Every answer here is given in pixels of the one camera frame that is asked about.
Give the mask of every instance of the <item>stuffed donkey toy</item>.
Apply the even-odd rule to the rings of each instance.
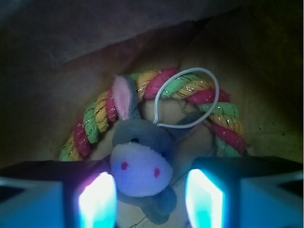
[[[141,119],[131,78],[115,78],[113,98],[120,121],[113,136],[110,164],[119,200],[140,207],[154,224],[165,223],[177,202],[169,186],[174,143],[190,129],[165,129]],[[199,117],[199,113],[192,113],[179,124]]]

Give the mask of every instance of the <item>pink inner ear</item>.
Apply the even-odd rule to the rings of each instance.
[[[131,93],[127,80],[122,76],[116,76],[114,80],[113,98],[119,117],[122,120],[129,119]]]

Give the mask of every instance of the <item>pink nostril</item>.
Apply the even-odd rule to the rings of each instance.
[[[154,177],[155,177],[155,178],[158,178],[158,176],[160,175],[160,173],[161,173],[161,171],[160,171],[159,169],[156,168],[156,169],[154,170]]]
[[[122,170],[127,170],[128,166],[127,162],[122,163]]]

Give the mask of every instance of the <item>donkey eye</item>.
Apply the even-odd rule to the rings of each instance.
[[[132,138],[131,142],[133,142],[133,143],[139,143],[139,139],[138,138]]]

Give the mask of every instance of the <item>blue led light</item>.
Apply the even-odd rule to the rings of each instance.
[[[201,170],[191,170],[186,181],[186,208],[191,226],[223,226],[223,192]]]
[[[114,227],[117,213],[116,184],[112,175],[101,173],[78,199],[80,226]]]

